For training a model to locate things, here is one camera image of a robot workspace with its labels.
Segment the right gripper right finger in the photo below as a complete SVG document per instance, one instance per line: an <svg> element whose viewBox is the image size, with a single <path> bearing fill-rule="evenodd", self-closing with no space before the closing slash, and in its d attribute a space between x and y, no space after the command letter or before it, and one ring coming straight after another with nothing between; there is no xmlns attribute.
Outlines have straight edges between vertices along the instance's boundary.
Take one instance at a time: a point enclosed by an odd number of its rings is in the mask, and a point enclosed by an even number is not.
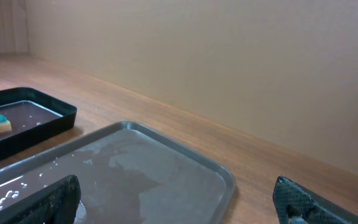
<svg viewBox="0 0 358 224"><path fill-rule="evenodd" d="M357 215L282 175L272 199L280 224L358 224Z"/></svg>

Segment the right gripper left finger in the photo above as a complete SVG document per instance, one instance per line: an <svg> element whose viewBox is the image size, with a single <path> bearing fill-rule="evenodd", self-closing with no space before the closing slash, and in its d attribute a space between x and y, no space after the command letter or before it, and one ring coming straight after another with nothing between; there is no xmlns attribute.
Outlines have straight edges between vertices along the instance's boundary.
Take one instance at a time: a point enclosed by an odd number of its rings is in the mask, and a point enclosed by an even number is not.
<svg viewBox="0 0 358 224"><path fill-rule="evenodd" d="M0 211L0 224L73 224L81 200L80 183L68 175Z"/></svg>

